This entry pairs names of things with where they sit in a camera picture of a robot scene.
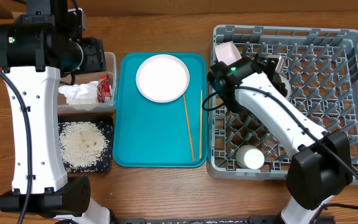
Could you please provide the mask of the white napkin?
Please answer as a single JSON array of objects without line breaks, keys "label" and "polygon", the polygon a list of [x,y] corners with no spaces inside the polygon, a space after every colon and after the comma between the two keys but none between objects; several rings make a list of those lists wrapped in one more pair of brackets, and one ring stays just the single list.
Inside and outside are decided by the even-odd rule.
[{"label": "white napkin", "polygon": [[80,85],[63,85],[58,88],[63,94],[68,105],[96,104],[98,101],[98,81],[92,81]]}]

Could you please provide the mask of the red snack wrapper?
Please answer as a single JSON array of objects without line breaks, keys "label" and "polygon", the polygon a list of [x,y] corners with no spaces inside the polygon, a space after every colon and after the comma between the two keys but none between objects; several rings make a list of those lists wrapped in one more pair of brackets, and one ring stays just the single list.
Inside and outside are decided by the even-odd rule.
[{"label": "red snack wrapper", "polygon": [[110,84],[109,84],[109,75],[105,74],[100,77],[98,82],[98,101],[100,103],[110,102],[112,98],[112,94],[110,91]]}]

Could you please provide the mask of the small pink white bowl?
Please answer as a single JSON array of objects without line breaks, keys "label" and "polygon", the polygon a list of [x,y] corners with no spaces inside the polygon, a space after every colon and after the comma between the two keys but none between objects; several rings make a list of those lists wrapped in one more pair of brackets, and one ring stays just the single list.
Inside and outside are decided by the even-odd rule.
[{"label": "small pink white bowl", "polygon": [[215,55],[218,62],[230,65],[242,58],[233,42],[225,42],[215,46]]}]

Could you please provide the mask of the large white plate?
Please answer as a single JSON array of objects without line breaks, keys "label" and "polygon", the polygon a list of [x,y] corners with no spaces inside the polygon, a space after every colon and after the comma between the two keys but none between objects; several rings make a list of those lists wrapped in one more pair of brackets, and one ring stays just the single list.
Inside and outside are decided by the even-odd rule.
[{"label": "large white plate", "polygon": [[146,99],[155,103],[169,103],[186,92],[190,84],[190,72],[178,57],[158,54],[142,62],[135,82],[138,91]]}]

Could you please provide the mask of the white cup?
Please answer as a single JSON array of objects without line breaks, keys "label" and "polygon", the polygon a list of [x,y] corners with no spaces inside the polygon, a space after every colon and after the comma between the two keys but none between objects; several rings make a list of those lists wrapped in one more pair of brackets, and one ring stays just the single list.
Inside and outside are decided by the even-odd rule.
[{"label": "white cup", "polygon": [[251,145],[244,145],[236,152],[236,162],[244,169],[260,169],[264,165],[265,157],[261,150]]}]

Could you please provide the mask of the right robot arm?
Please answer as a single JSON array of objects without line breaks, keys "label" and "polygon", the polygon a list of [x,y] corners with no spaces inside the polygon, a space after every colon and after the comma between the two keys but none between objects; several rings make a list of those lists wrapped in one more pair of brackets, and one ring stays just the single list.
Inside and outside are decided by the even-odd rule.
[{"label": "right robot arm", "polygon": [[290,158],[286,185],[291,199],[280,223],[314,223],[329,201],[352,183],[347,134],[329,133],[296,109],[280,71],[279,55],[242,57],[210,66],[207,79],[233,113],[249,110],[276,137]]}]

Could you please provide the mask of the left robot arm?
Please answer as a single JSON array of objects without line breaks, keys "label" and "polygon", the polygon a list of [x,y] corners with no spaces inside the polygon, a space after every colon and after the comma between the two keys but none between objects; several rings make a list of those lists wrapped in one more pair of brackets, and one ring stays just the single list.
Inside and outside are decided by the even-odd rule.
[{"label": "left robot arm", "polygon": [[106,70],[103,43],[83,37],[85,15],[66,1],[27,0],[26,12],[0,25],[0,77],[11,102],[15,165],[0,210],[59,223],[113,223],[91,197],[89,178],[69,177],[58,132],[62,77]]}]

